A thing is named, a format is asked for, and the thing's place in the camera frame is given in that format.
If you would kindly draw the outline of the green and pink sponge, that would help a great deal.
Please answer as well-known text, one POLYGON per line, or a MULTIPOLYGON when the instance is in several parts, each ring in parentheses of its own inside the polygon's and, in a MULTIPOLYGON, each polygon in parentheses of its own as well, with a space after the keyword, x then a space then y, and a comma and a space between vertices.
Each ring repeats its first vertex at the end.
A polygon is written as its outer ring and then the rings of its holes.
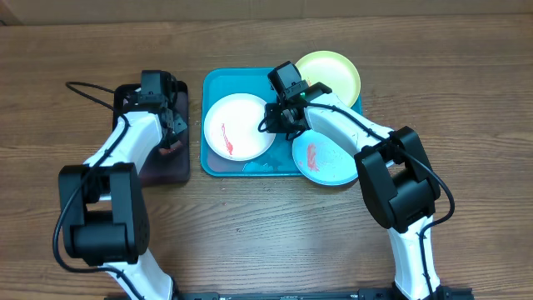
POLYGON ((171 155, 173 153, 179 152, 181 149, 182 149, 182 142, 180 140, 177 140, 176 142, 171 144, 169 147, 165 147, 165 148, 164 147, 160 147, 158 149, 158 152, 162 156, 168 156, 168 155, 171 155))

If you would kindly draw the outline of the teal serving tray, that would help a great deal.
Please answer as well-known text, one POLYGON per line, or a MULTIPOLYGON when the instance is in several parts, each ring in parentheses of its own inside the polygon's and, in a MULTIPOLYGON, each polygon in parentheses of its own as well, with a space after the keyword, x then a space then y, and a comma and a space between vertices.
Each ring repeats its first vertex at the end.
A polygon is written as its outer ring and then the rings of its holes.
MULTIPOLYGON (((205 77, 202 94, 202 123, 207 112, 220 99, 233 93, 249 93, 268 103, 276 101, 267 74, 269 67, 231 67, 211 71, 205 77)), ((203 137, 200 162, 214 177, 300 177, 292 158, 291 142, 276 135, 273 144, 261 156, 249 161, 232 161, 216 154, 203 137)))

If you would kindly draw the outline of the light blue plate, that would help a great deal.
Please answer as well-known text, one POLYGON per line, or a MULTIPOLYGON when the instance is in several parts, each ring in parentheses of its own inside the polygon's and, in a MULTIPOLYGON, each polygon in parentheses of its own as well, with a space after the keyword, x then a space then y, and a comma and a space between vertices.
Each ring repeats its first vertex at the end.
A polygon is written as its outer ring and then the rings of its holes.
POLYGON ((354 158, 325 135, 309 130, 292 141, 293 160, 309 180, 341 186, 358 178, 354 158))

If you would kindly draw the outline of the white plate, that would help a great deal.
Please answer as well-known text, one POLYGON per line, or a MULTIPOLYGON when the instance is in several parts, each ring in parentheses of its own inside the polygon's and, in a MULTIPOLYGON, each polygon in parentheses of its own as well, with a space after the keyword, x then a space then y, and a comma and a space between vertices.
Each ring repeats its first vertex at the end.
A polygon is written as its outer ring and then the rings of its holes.
POLYGON ((233 93, 215 102, 203 122, 211 150, 231 161, 258 158, 274 143, 276 134, 260 132, 267 103, 250 93, 233 93))

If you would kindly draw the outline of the yellow plate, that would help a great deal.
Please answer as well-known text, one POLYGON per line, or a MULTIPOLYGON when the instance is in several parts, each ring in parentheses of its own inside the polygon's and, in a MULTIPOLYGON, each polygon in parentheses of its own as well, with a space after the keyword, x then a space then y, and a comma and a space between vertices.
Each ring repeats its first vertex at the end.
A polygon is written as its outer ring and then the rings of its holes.
POLYGON ((296 62, 296 68, 309 85, 324 83, 348 107, 354 107, 361 93, 361 78, 355 65, 332 51, 311 52, 296 62))

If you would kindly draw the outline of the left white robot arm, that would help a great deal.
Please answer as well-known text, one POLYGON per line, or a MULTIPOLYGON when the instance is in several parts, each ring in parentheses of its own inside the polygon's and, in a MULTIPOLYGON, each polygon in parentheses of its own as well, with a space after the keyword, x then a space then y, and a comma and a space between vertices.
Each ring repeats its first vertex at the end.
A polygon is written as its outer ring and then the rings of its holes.
POLYGON ((107 273, 130 299, 177 299, 175 280, 148 248, 145 180, 190 176, 187 85, 144 70, 112 91, 113 130, 84 163, 58 174, 61 212, 52 234, 57 264, 70 273, 107 273))

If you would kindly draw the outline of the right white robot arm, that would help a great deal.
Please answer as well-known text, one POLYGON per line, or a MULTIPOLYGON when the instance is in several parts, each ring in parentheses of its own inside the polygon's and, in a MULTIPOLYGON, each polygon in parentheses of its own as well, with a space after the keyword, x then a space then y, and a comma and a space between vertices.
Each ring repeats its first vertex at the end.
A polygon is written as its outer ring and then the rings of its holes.
POLYGON ((434 299, 440 286, 431 228, 441 185, 418 135, 392 130, 354 112, 325 84, 308 84, 285 62, 267 75, 276 102, 266 105, 261 132, 287 139, 320 133, 351 155, 366 208, 391 239, 395 289, 404 299, 434 299))

